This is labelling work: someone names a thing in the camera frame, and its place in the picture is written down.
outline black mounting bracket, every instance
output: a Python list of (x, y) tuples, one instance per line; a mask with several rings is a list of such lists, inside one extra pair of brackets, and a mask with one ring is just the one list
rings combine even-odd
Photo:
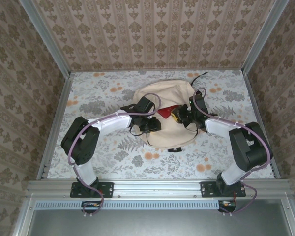
[[(99, 182), (96, 189), (100, 191), (104, 198), (112, 198), (114, 193), (113, 182)], [(71, 198), (100, 198), (99, 194), (81, 184), (79, 181), (71, 185)]]
[(241, 182), (234, 183), (232, 185), (227, 185), (221, 173), (217, 175), (216, 181), (201, 182), (201, 195), (203, 198), (213, 198), (213, 197), (246, 197), (245, 187)]
[(227, 192), (221, 193), (217, 187), (215, 181), (206, 181), (200, 183), (201, 195), (203, 198), (216, 198), (216, 197), (246, 197), (246, 192), (244, 186), (238, 182), (233, 185), (230, 185), (231, 189)]

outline grey panel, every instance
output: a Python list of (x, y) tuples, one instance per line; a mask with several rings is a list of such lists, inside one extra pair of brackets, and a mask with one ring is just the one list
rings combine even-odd
[(35, 211), (29, 236), (290, 236), (280, 200), (255, 201), (223, 216), (216, 210)]
[[(40, 200), (35, 210), (81, 210), (82, 200)], [(103, 210), (212, 210), (219, 209), (218, 200), (115, 200), (105, 201)]]

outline aluminum frame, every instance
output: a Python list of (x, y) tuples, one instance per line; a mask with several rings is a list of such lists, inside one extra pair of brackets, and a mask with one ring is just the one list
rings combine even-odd
[(242, 71), (244, 74), (247, 74), (253, 66), (288, 2), (289, 0), (278, 0), (273, 4), (271, 11), (269, 12), (252, 48), (248, 53), (248, 56), (246, 57), (244, 64), (242, 65)]
[[(35, 211), (35, 204), (40, 200), (71, 201), (71, 184), (74, 179), (47, 179), (30, 181), (14, 236), (26, 236)], [(113, 200), (144, 201), (144, 200), (181, 200), (207, 201), (229, 200), (231, 198), (202, 198), (200, 182), (215, 181), (214, 179), (193, 180), (109, 180), (114, 182)], [(245, 183), (258, 191), (257, 199), (281, 199), (292, 235), (295, 236), (295, 210), (290, 198), (292, 191), (287, 179), (247, 179)], [(246, 188), (246, 197), (251, 199), (254, 191)], [(78, 200), (100, 200), (99, 198), (78, 198)]]
[[(83, 210), (83, 200), (36, 200), (34, 210)], [(219, 210), (218, 200), (120, 200), (105, 201), (102, 210)]]
[[(266, 129), (265, 129), (264, 123), (262, 121), (262, 118), (261, 118), (261, 115), (260, 115), (260, 112), (259, 112), (259, 109), (258, 109), (257, 101), (256, 101), (254, 93), (252, 91), (252, 87), (251, 87), (251, 85), (249, 83), (248, 75), (247, 74), (243, 74), (243, 75), (244, 75), (244, 81), (246, 83), (246, 87), (247, 87), (247, 90), (248, 90), (248, 94), (249, 94), (249, 97), (250, 97), (252, 108), (254, 109), (254, 113), (255, 113), (257, 122), (260, 125), (260, 128), (261, 128), (262, 132), (264, 133), (266, 140), (269, 143), (269, 138), (266, 135)], [(276, 178), (281, 178), (279, 169), (277, 168), (277, 165), (276, 165), (276, 162), (275, 162), (275, 158), (272, 158), (271, 166), (272, 166), (272, 170), (274, 172), (274, 176)]]
[(70, 66), (67, 61), (64, 59), (59, 46), (54, 41), (52, 35), (49, 33), (48, 27), (45, 25), (43, 18), (40, 16), (38, 10), (36, 9), (33, 1), (31, 0), (20, 0), (21, 5), (28, 14), (30, 20), (35, 26), (35, 29), (38, 31), (40, 37), (44, 41), (48, 51), (53, 56), (57, 66), (62, 72), (65, 79), (68, 79), (70, 76)]
[(49, 137), (45, 146), (44, 154), (43, 154), (43, 157), (39, 166), (39, 170), (37, 173), (37, 178), (36, 178), (37, 180), (47, 177), (47, 171), (45, 168), (48, 168), (50, 166), (51, 159), (54, 155), (54, 150), (56, 147), (56, 142), (57, 142), (59, 130), (62, 123), (62, 118), (64, 115), (65, 107), (66, 107), (69, 94), (71, 91), (72, 83), (73, 83), (73, 77), (74, 75), (71, 74), (71, 76), (64, 82), (59, 103), (56, 109), (55, 117), (53, 120), (53, 124), (50, 129), (51, 132), (49, 134)]

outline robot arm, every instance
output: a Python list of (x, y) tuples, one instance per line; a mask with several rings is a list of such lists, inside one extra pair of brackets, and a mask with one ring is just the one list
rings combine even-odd
[[(201, 110), (207, 112), (202, 95), (198, 94), (197, 98), (197, 105), (201, 107)], [(144, 133), (161, 130), (160, 122), (155, 117), (148, 118), (146, 115), (140, 115), (148, 112), (153, 106), (154, 104), (151, 101), (143, 97), (138, 104), (122, 107), (115, 114), (106, 117), (90, 120), (78, 117), (74, 120), (61, 142), (61, 147), (66, 154), (69, 154), (73, 141), (80, 131), (87, 124), (98, 121), (85, 130), (83, 139), (79, 138), (77, 140), (70, 157), (70, 162), (73, 163), (77, 175), (87, 185), (92, 186), (98, 182), (90, 159), (93, 157), (99, 137), (118, 129), (132, 127), (133, 125), (139, 126)], [(199, 129), (222, 136), (232, 145), (234, 163), (217, 177), (217, 186), (221, 194), (228, 189), (228, 186), (238, 183), (243, 177), (247, 176), (252, 168), (260, 166), (267, 161), (265, 147), (254, 135), (237, 125), (229, 124), (219, 119), (208, 118), (200, 114), (199, 111), (195, 110), (191, 98), (190, 107), (191, 109), (188, 110), (187, 106), (180, 106), (172, 112), (172, 115), (175, 116), (179, 123), (188, 126), (189, 123), (194, 122)], [(246, 124), (246, 127), (257, 133), (270, 150), (269, 144), (257, 123)]]
[[(232, 146), (234, 162), (221, 173), (221, 178), (226, 185), (239, 182), (251, 169), (267, 161), (265, 147), (247, 130), (212, 118), (205, 121), (205, 126), (208, 133), (224, 137)], [(270, 151), (270, 158), (272, 158), (270, 146), (260, 126), (256, 122), (248, 123), (245, 126), (262, 138)]]
[[(118, 129), (129, 127), (132, 120), (131, 116), (118, 115), (125, 113), (123, 110), (118, 110), (115, 116), (108, 115), (101, 118), (102, 121), (93, 124), (85, 131), (83, 139), (78, 139), (71, 155), (71, 162), (75, 163), (75, 170), (87, 185), (92, 185), (97, 180), (90, 159), (93, 157), (98, 139)], [(61, 142), (61, 147), (67, 155), (78, 133), (83, 127), (93, 121), (96, 121), (96, 119), (86, 120), (83, 117), (78, 117), (74, 120)]]
[(89, 125), (82, 133), (84, 137), (79, 137), (77, 139), (72, 149), (70, 159), (68, 160), (73, 166), (78, 179), (82, 180), (86, 185), (96, 188), (98, 178), (94, 173), (90, 160), (94, 155), (99, 137), (119, 129), (132, 127), (133, 125), (137, 125), (139, 130), (143, 133), (161, 130), (161, 123), (159, 120), (155, 117), (147, 117), (147, 114), (149, 114), (148, 112), (153, 106), (155, 107), (154, 103), (146, 97), (142, 97), (138, 104), (122, 107), (116, 113), (102, 118), (89, 120), (83, 117), (76, 118), (63, 138), (61, 147), (64, 149), (65, 153), (69, 155), (70, 149), (77, 139), (77, 136), (82, 129), (85, 129), (85, 127)]

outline black cable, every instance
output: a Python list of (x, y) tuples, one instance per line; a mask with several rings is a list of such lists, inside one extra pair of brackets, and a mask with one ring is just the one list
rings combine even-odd
[(205, 74), (207, 74), (207, 73), (208, 73), (208, 72), (205, 72), (205, 73), (203, 73), (203, 74), (201, 74), (201, 75), (198, 75), (196, 78), (193, 79), (193, 81), (191, 82), (190, 85), (192, 86), (193, 83), (196, 81), (197, 78), (199, 78), (200, 76), (205, 75)]
[(147, 143), (148, 143), (150, 146), (153, 146), (153, 145), (151, 145), (151, 144), (149, 143), (149, 141), (148, 141), (148, 134), (146, 135), (146, 139), (147, 139)]
[(142, 132), (141, 134), (133, 134), (133, 133), (131, 133), (132, 128), (133, 128), (133, 126), (130, 128), (129, 132), (130, 132), (130, 134), (132, 134), (133, 136), (140, 136), (140, 135), (143, 135), (143, 134), (144, 134), (144, 132)]
[(197, 129), (197, 132), (196, 132), (196, 135), (194, 136), (194, 138), (198, 135), (198, 133), (199, 133), (199, 130)]
[(191, 132), (196, 132), (198, 129), (197, 129), (197, 130), (191, 130), (191, 129), (187, 129), (187, 128), (186, 128), (186, 130), (189, 130), (189, 131), (191, 131)]

